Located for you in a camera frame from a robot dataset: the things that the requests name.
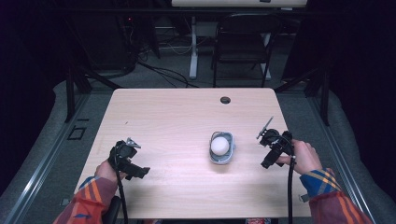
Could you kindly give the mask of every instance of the gray floor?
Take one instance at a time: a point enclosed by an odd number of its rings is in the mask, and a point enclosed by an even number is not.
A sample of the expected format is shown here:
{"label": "gray floor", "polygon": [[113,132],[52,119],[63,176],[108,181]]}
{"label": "gray floor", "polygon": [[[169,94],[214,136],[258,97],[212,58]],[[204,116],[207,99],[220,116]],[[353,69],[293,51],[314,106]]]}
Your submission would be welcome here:
{"label": "gray floor", "polygon": [[[274,57],[270,66],[271,80],[267,88],[281,85],[281,75],[292,44],[292,35],[282,35],[276,42]],[[211,47],[199,48],[198,77],[188,81],[201,88],[211,88]],[[152,66],[172,69],[188,78],[191,52],[179,54],[186,49],[162,49],[162,58],[157,59],[149,52],[141,55]],[[250,74],[260,76],[260,69],[250,71],[250,66],[222,66],[223,75]],[[141,65],[129,75],[112,78],[125,88],[184,88],[185,85],[148,70]],[[64,209],[62,199],[70,199],[79,179],[79,173],[91,149],[100,126],[111,90],[102,83],[92,80],[93,91],[89,95],[77,92],[77,114],[65,124],[65,84],[54,88],[56,104],[31,153],[25,160],[6,192],[0,198],[0,221],[4,223],[51,223]],[[221,81],[220,87],[259,87],[260,81]],[[359,159],[359,149],[353,132],[337,97],[331,94],[329,103],[330,127],[322,125],[318,117],[318,100],[305,98],[304,83],[288,92],[277,95],[285,120],[293,136],[314,145],[326,167],[337,173],[344,191],[351,196],[363,211],[376,223],[394,223],[396,205],[373,181]],[[86,129],[81,140],[67,140],[73,127]],[[310,223],[310,217],[298,217],[294,223]]]}

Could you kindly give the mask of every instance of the sleeve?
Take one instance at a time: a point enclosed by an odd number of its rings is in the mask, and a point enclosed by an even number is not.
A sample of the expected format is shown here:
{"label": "sleeve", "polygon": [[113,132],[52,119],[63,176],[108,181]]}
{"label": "sleeve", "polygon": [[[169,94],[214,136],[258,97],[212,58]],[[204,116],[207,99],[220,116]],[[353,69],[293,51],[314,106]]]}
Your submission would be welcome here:
{"label": "sleeve", "polygon": [[110,206],[117,184],[97,176],[88,177],[55,223],[102,223],[102,215]]}
{"label": "sleeve", "polygon": [[341,191],[331,169],[314,170],[300,179],[308,191],[314,223],[373,223]]}

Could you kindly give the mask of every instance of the egg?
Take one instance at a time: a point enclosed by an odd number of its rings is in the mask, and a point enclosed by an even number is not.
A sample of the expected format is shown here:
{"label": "egg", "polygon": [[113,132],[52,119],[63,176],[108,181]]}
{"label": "egg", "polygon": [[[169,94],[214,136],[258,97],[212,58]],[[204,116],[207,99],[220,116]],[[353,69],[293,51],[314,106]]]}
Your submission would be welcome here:
{"label": "egg", "polygon": [[226,154],[229,148],[230,144],[225,137],[216,137],[210,144],[210,149],[218,156]]}

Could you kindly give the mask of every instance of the table leg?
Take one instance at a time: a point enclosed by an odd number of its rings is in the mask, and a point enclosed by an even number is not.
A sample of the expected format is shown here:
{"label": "table leg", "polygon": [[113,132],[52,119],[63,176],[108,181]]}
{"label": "table leg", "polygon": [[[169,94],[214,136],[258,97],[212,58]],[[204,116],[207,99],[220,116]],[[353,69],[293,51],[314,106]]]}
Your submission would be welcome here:
{"label": "table leg", "polygon": [[198,66],[198,52],[197,52],[197,34],[196,34],[196,20],[191,18],[191,64],[190,64],[190,78],[197,78]]}

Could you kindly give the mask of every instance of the person's left hand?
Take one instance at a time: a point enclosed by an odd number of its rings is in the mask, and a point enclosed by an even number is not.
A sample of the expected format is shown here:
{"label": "person's left hand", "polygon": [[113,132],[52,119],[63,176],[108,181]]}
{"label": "person's left hand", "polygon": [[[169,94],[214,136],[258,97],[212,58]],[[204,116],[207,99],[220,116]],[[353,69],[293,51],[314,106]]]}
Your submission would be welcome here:
{"label": "person's left hand", "polygon": [[[98,167],[96,167],[95,176],[106,178],[117,184],[116,172],[107,160],[103,161],[100,165],[98,165]],[[125,178],[125,176],[127,176],[127,174],[120,172],[120,179]]]}

